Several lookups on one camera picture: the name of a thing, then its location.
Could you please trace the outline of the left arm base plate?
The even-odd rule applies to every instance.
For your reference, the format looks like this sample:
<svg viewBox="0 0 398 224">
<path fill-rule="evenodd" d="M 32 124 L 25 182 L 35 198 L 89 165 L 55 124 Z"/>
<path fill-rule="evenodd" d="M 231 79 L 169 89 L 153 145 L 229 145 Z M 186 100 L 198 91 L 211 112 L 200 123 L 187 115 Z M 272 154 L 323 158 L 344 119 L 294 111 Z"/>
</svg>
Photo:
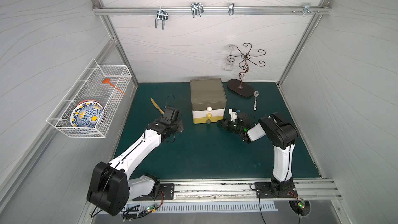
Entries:
<svg viewBox="0 0 398 224">
<path fill-rule="evenodd" d="M 134 201 L 161 201 L 163 200 L 173 200 L 174 199 L 175 184 L 173 183 L 161 183 L 157 195 L 144 195 L 135 198 Z"/>
</svg>

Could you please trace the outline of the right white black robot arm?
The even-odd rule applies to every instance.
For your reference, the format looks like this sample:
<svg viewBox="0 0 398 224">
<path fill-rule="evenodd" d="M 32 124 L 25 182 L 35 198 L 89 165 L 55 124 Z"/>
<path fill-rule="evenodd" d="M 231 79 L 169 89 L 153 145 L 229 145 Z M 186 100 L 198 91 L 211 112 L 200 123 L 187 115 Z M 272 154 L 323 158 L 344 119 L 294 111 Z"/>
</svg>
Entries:
<svg viewBox="0 0 398 224">
<path fill-rule="evenodd" d="M 218 120 L 223 129 L 239 135 L 245 143 L 252 143 L 266 136 L 274 147 L 272 184 L 281 190 L 293 184 L 292 157 L 295 140 L 300 134 L 295 125 L 278 112 L 252 123 L 248 114 L 229 109 L 230 118 Z"/>
</svg>

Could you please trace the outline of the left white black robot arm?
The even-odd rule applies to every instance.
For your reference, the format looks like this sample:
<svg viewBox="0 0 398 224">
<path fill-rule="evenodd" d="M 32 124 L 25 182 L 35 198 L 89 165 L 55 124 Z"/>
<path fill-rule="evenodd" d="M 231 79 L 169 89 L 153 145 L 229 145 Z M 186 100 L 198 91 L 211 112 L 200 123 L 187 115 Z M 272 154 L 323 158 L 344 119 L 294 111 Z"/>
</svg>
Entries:
<svg viewBox="0 0 398 224">
<path fill-rule="evenodd" d="M 130 180 L 141 162 L 170 136 L 184 130 L 180 110 L 167 106 L 163 116 L 147 125 L 141 137 L 121 155 L 108 163 L 99 162 L 93 169 L 87 201 L 115 216 L 128 200 L 141 196 L 155 199 L 160 180 L 150 174 Z"/>
</svg>

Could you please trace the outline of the three-tier drawer cabinet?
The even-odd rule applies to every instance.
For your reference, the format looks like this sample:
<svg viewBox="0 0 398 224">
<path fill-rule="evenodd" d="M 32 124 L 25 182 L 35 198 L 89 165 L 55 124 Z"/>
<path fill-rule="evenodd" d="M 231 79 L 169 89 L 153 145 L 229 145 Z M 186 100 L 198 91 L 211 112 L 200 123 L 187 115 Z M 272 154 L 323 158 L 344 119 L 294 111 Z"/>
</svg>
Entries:
<svg viewBox="0 0 398 224">
<path fill-rule="evenodd" d="M 210 124 L 224 118 L 227 97 L 221 78 L 192 79 L 190 94 L 194 124 Z"/>
</svg>

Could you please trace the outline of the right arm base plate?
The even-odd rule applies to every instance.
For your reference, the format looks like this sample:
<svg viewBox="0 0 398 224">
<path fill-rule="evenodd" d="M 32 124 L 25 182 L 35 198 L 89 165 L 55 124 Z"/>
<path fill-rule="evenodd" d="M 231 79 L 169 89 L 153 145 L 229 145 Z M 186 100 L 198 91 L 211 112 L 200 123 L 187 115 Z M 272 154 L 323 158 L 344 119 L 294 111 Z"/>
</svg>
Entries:
<svg viewBox="0 0 398 224">
<path fill-rule="evenodd" d="M 250 189 L 256 193 L 258 199 L 291 198 L 299 195 L 292 181 L 279 183 L 278 181 L 261 181 L 250 185 Z"/>
</svg>

